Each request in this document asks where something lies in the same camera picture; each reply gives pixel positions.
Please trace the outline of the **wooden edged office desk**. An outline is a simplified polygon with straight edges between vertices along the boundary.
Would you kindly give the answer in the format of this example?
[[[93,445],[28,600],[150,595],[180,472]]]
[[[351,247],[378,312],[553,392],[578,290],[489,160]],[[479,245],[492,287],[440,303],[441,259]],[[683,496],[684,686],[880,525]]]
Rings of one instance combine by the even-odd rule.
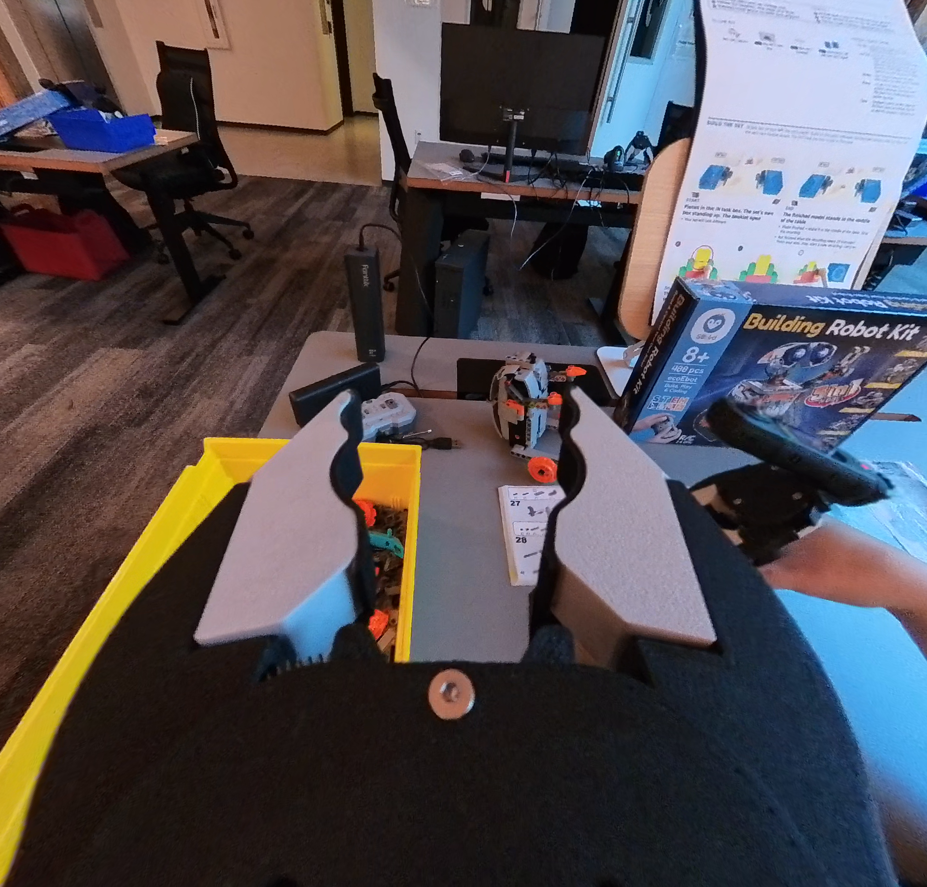
[[[478,172],[478,162],[466,169],[462,150],[458,143],[422,141],[399,181],[404,202],[395,326],[402,336],[433,333],[434,269],[447,218],[630,229],[643,197],[643,175],[606,178],[598,159],[548,155],[504,183]]]

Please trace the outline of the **yellow plastic bin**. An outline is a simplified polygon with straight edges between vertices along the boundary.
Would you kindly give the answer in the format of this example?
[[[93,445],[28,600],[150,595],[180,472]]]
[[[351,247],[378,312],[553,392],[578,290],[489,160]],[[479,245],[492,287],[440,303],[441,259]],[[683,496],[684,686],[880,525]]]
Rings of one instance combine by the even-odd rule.
[[[7,740],[1,754],[1,873],[6,884],[42,765],[76,690],[123,613],[168,557],[238,484],[244,484],[286,439],[211,437],[197,464],[187,466],[158,507],[98,602],[64,650]],[[404,566],[395,662],[407,662],[416,568],[422,450],[363,442],[363,481],[356,499],[406,510]]]

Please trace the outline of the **tall black power bank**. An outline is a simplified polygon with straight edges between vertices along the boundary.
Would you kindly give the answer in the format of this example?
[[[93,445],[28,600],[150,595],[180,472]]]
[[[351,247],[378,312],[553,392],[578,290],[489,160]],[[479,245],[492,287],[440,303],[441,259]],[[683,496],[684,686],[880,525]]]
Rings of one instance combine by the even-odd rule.
[[[357,244],[344,257],[357,358],[382,362],[386,358],[382,274],[375,247]]]

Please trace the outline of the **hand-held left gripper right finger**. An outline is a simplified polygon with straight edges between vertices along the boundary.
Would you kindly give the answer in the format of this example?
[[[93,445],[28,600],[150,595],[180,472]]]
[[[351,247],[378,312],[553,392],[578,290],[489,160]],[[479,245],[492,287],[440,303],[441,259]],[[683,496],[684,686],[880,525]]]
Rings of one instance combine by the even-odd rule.
[[[562,626],[578,660],[616,668],[638,638],[717,641],[663,470],[578,387],[567,387],[530,636]]]

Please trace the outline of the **grey office desk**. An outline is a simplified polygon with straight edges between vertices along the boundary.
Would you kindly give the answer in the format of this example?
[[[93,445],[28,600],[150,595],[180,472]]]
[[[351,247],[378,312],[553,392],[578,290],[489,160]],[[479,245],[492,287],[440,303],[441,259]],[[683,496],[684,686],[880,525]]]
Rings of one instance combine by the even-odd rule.
[[[110,194],[106,178],[115,177],[121,169],[157,161],[196,141],[192,132],[158,128],[154,143],[124,153],[72,150],[58,138],[36,139],[32,144],[3,143],[2,193],[53,196],[62,205],[87,206],[110,222],[131,255],[140,255],[152,243],[151,234],[136,224]],[[189,302],[164,320],[168,325],[180,325],[224,278],[199,276],[171,199],[159,191],[147,191],[145,197]]]

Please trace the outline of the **white stand base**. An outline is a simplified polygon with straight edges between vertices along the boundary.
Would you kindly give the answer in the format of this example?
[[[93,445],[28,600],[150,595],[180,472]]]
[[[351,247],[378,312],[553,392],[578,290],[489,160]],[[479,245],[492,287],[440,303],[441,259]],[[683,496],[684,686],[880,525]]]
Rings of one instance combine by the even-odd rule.
[[[640,341],[630,346],[602,346],[596,350],[596,357],[604,378],[607,379],[617,398],[623,395],[643,347],[644,342]]]

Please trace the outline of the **red bag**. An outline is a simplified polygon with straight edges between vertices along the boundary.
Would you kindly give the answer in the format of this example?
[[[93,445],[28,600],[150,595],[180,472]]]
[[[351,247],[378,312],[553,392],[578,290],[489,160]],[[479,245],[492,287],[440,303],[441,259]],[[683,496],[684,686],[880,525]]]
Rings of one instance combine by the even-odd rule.
[[[34,274],[97,282],[131,258],[110,222],[89,209],[64,215],[19,205],[1,229],[21,267]]]

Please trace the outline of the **curved wooden board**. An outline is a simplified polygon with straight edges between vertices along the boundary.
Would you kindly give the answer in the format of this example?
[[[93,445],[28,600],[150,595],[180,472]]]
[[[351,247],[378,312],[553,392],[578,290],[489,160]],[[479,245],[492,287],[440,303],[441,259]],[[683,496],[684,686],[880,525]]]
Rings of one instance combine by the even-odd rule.
[[[620,332],[634,341],[650,334],[659,269],[690,147],[689,138],[670,143],[643,178],[630,241],[622,255],[624,269],[615,314]]]

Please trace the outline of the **white instruction booklet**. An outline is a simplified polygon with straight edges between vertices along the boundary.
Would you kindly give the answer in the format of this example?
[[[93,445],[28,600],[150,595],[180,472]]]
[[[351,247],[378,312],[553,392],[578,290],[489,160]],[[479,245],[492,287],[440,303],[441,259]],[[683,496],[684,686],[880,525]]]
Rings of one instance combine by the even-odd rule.
[[[504,545],[511,585],[537,586],[550,515],[563,500],[557,484],[498,488]]]

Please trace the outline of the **white paper sheet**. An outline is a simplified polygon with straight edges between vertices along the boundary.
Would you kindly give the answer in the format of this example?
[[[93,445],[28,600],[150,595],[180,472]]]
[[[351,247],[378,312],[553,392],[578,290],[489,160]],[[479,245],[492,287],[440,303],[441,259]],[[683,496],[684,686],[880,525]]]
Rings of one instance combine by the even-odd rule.
[[[911,463],[869,461],[892,484],[887,499],[870,507],[871,515],[909,555],[926,562],[926,480]]]

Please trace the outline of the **pile of building parts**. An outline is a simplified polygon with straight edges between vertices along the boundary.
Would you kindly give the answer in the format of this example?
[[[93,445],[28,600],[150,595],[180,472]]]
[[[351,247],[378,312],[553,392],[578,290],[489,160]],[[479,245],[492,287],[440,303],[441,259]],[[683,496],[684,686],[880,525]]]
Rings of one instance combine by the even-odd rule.
[[[368,628],[388,661],[406,662],[415,576],[409,511],[372,499],[355,497],[354,501],[365,517],[375,566],[375,603]]]

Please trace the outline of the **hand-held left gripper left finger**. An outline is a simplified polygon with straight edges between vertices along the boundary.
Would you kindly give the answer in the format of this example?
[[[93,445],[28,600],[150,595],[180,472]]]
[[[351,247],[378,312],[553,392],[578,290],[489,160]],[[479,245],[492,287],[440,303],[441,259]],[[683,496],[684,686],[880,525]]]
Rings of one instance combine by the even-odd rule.
[[[365,515],[362,403],[337,394],[251,477],[194,633],[200,646],[281,638],[327,659],[338,631],[370,618],[377,576]]]

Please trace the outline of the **white wall frame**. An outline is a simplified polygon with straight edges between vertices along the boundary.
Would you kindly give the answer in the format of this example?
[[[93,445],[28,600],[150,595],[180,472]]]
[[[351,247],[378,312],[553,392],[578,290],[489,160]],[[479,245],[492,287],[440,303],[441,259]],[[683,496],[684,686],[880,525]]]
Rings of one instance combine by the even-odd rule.
[[[220,0],[193,0],[193,2],[205,47],[223,51],[231,50],[231,40]]]

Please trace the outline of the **grey remote control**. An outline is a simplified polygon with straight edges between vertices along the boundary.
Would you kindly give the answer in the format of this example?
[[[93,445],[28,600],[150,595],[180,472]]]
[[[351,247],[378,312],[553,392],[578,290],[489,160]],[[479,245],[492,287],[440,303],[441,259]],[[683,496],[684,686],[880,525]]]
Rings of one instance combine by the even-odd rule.
[[[417,416],[416,408],[404,394],[388,392],[362,402],[363,441],[376,441],[379,436],[395,436],[411,431]]]

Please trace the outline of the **black computer tower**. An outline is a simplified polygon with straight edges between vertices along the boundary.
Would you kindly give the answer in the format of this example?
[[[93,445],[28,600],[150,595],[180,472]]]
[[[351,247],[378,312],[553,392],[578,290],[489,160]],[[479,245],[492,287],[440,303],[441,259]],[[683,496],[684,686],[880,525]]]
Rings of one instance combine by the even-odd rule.
[[[469,338],[486,295],[490,234],[466,230],[435,262],[433,336]]]

